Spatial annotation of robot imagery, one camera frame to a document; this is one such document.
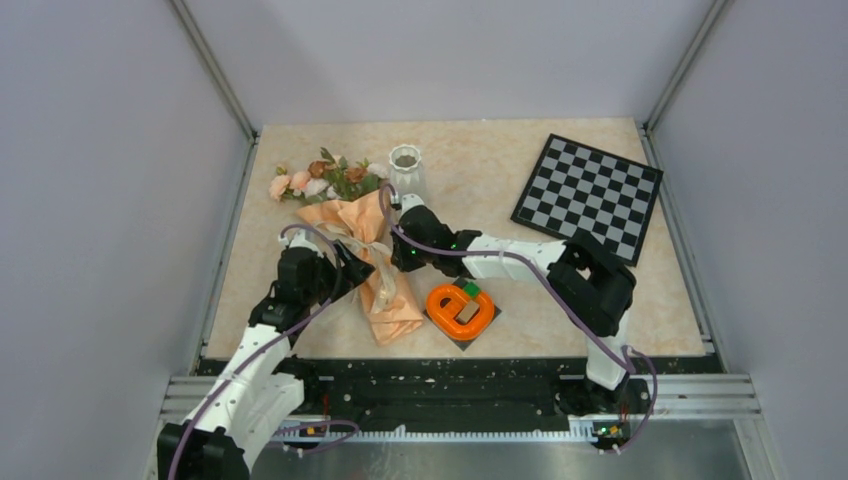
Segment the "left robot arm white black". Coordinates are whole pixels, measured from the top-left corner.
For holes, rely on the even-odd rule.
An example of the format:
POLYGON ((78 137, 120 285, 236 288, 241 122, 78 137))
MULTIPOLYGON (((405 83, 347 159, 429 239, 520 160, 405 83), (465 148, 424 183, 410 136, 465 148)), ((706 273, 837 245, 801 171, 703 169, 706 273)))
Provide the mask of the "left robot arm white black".
POLYGON ((343 242, 330 245, 332 256, 310 240, 282 250, 277 277, 252 309, 230 361, 197 406, 160 431, 159 478, 247 479, 283 420, 317 407, 317 382, 277 368, 302 329, 376 270, 343 242))

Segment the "orange paper flower bouquet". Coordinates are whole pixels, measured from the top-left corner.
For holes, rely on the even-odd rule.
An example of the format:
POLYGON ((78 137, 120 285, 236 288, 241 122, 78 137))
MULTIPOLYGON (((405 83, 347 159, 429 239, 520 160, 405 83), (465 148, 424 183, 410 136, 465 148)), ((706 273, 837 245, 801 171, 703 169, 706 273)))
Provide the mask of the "orange paper flower bouquet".
POLYGON ((296 215, 340 241, 373 267, 360 287, 362 311, 375 342, 386 346, 423 324, 411 287, 391 264, 391 249, 383 243, 387 221, 379 206, 379 188, 389 180, 389 167, 368 159, 351 162, 327 149, 300 171, 279 166, 268 193, 277 202, 297 200, 296 215))

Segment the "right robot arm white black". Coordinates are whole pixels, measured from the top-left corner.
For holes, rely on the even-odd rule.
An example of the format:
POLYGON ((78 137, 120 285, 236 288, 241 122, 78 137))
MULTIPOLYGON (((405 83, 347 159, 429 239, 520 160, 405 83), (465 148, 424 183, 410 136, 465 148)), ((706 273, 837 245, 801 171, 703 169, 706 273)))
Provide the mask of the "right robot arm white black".
POLYGON ((410 195, 392 227, 392 262, 403 272, 430 265, 448 277, 537 283, 587 339, 586 397, 612 412, 627 397, 623 382, 634 370, 625 350, 636 279, 592 234, 525 242, 477 230, 457 230, 410 195))

